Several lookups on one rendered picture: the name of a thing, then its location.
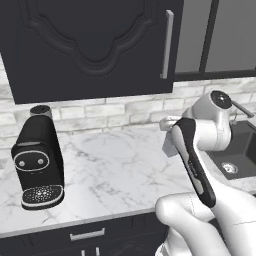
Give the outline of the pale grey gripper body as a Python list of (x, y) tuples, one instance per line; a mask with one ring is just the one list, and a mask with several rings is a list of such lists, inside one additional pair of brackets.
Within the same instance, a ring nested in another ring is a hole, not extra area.
[(178, 151), (173, 144), (170, 131), (168, 131), (165, 135), (162, 150), (168, 158), (173, 157), (178, 154)]

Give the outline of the black sink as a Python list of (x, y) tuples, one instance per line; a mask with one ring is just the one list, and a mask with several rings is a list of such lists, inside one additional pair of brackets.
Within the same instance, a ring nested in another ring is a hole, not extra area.
[(208, 151), (208, 156), (228, 180), (256, 177), (256, 127), (238, 121), (231, 131), (229, 146), (224, 151)]

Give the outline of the grey sink tap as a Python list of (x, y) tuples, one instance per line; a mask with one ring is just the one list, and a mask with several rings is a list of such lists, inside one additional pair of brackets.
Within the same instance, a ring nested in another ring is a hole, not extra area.
[(236, 125), (237, 124), (237, 116), (238, 116), (238, 112), (242, 112), (244, 113), (247, 118), (251, 119), (254, 117), (254, 114), (252, 112), (250, 112), (248, 109), (246, 109), (245, 107), (243, 107), (241, 104), (239, 104), (238, 102), (231, 100), (232, 105), (236, 108), (235, 112), (234, 112), (234, 116), (231, 118), (230, 120), (230, 124), (231, 125)]

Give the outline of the dark base cupboard door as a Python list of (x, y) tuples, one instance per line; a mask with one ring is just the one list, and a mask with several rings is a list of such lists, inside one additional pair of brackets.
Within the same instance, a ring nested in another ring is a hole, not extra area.
[(0, 256), (81, 256), (83, 249), (86, 256), (92, 256), (92, 253), (85, 248), (44, 250), (41, 247), (19, 248), (18, 246), (4, 245), (0, 245)]
[(100, 256), (155, 256), (163, 241), (164, 234), (155, 232), (101, 243), (95, 248), (100, 248)]

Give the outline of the dark framed window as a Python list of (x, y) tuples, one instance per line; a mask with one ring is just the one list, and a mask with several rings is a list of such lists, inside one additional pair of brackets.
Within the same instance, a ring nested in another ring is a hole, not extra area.
[(175, 79), (256, 77), (256, 0), (184, 0)]

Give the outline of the black coffee machine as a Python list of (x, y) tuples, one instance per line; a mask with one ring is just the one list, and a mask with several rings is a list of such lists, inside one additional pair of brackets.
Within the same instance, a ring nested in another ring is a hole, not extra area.
[(11, 156), (22, 188), (24, 209), (42, 210), (62, 202), (64, 162), (49, 106), (30, 109)]

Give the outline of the dark drawer front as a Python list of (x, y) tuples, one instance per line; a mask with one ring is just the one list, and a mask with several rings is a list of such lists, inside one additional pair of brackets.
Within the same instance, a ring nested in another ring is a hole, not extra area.
[[(70, 240), (70, 234), (82, 234), (98, 231), (102, 228), (105, 228), (104, 236), (78, 241)], [(148, 233), (162, 232), (165, 234), (165, 230), (165, 226), (159, 222), (155, 213), (150, 212), (0, 238), (0, 245), (18, 246), (19, 248), (41, 247), (44, 250), (58, 250), (81, 245), (111, 242)]]

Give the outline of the dark wall cupboard door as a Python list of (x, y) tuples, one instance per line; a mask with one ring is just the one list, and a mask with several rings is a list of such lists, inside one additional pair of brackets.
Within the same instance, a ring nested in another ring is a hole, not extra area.
[[(0, 0), (0, 55), (17, 104), (169, 93), (184, 0)], [(161, 78), (166, 10), (174, 13)]]

